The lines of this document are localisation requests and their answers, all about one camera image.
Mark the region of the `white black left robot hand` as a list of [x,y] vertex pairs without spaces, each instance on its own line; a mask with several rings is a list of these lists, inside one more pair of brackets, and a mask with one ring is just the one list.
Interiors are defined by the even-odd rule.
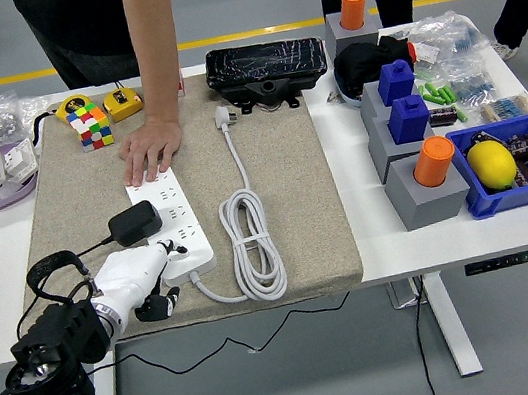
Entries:
[[179,288],[160,294],[162,273],[172,251],[187,256],[188,249],[173,240],[111,253],[95,277],[98,293],[92,306],[111,337],[120,337],[131,313],[143,322],[168,319],[178,300]]

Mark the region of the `person's left hand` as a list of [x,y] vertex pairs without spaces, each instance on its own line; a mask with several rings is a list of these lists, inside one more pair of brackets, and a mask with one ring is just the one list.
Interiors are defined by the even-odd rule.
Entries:
[[126,136],[120,147],[119,157],[125,164],[124,184],[139,187],[143,182],[152,182],[159,172],[165,172],[181,138],[177,117],[148,117],[141,127]]

